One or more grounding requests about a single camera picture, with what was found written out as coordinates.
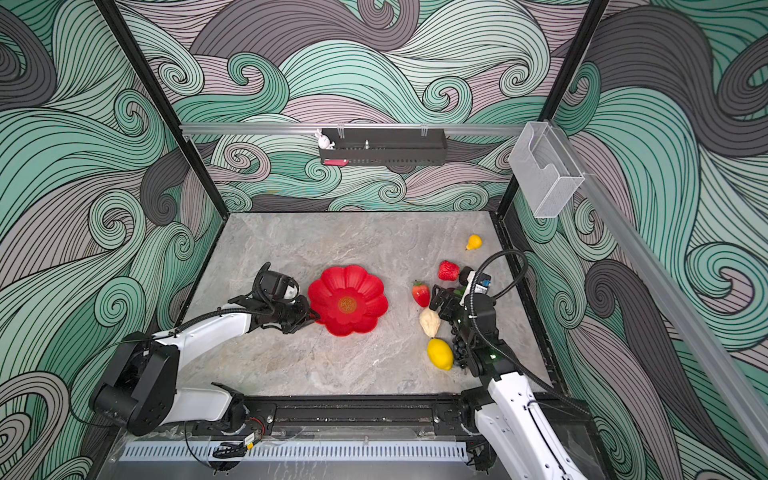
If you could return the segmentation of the beige fake pear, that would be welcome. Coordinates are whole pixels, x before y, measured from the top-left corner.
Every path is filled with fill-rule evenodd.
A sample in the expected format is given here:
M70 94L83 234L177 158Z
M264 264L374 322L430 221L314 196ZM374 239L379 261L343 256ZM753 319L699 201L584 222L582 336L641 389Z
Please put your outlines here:
M439 332L442 320L438 313L429 307L419 314L419 324L429 338L435 338Z

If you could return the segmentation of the red fake apple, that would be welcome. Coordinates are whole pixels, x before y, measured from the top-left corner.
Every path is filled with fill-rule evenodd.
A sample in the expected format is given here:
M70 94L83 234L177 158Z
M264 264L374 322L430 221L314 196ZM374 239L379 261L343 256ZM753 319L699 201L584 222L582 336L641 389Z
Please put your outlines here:
M461 273L461 268L450 261L444 260L438 266L438 279L446 282L456 282Z

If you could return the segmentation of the red flower-shaped fruit bowl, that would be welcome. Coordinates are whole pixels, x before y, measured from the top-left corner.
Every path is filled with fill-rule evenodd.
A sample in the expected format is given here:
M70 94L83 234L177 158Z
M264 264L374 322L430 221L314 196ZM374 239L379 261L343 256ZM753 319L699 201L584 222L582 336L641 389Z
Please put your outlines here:
M365 334L374 330L389 308L383 282L359 265L334 266L308 288L317 323L333 336Z

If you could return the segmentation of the yellow fake lemon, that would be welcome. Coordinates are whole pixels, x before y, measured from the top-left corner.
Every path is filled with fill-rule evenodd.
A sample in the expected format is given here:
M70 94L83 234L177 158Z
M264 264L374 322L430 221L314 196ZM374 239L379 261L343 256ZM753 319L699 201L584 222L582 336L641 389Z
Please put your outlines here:
M454 355L450 345L442 339L432 338L427 344L427 356L438 369L450 371L454 364Z

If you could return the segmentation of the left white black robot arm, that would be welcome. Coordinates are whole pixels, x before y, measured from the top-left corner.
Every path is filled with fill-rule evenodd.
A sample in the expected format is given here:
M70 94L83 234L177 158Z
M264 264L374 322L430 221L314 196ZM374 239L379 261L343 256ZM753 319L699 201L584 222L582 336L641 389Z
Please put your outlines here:
M88 406L135 436L184 422L201 422L222 435L235 435L249 417L245 395L221 383L182 388L177 383L180 370L254 330L293 334L319 319L309 300L289 286L280 287L276 295L256 290L236 296L223 307L166 331L134 332L112 354Z

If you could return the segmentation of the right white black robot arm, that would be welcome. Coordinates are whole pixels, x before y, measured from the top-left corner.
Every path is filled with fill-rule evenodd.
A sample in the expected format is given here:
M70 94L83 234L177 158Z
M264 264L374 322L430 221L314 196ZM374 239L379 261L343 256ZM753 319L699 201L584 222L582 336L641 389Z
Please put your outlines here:
M485 441L483 461L500 461L511 479L583 479L517 356L499 338L495 300L480 293L461 297L453 288L435 286L429 308L451 327L454 364L482 383L465 398L469 431Z

